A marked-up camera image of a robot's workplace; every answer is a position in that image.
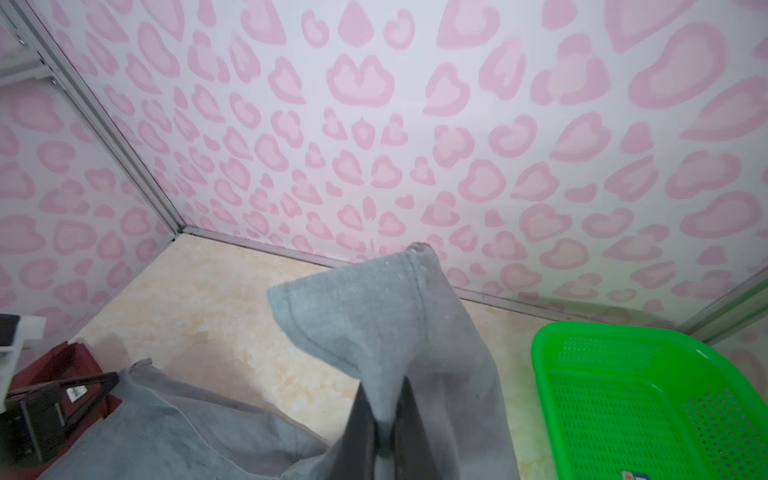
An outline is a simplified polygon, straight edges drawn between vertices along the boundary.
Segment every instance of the pink heart pattern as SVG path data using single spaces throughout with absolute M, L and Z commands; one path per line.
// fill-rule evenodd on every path
M 461 288 L 569 313 L 602 303 L 588 315 L 641 325 L 638 311 L 679 324 L 765 257 L 765 33 L 734 26 L 754 0 L 546 0 L 530 15 L 486 0 L 87 3 L 66 20 L 53 0 L 34 8 L 199 227 L 348 261 L 427 240 Z M 89 144 L 50 91 L 13 90 L 0 195 L 34 209 L 0 226 L 12 250 L 59 262 L 52 290 L 72 268 L 44 225 L 94 224 L 96 243 L 64 256 L 96 260 L 90 299 L 107 233 L 125 244 L 107 271 L 139 271 L 162 237 L 124 233 L 135 207 L 156 222 L 120 203 L 117 171 L 81 169 Z M 60 213 L 40 210 L 51 192 Z M 717 288 L 714 269 L 731 275 Z

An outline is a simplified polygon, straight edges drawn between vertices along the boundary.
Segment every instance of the wallpaper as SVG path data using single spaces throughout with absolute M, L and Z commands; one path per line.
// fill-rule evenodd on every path
M 48 317 L 39 353 L 171 238 L 54 85 L 0 89 L 0 311 Z
M 768 317 L 714 345 L 768 403 Z
M 674 326 L 768 265 L 761 0 L 36 0 L 184 220 Z

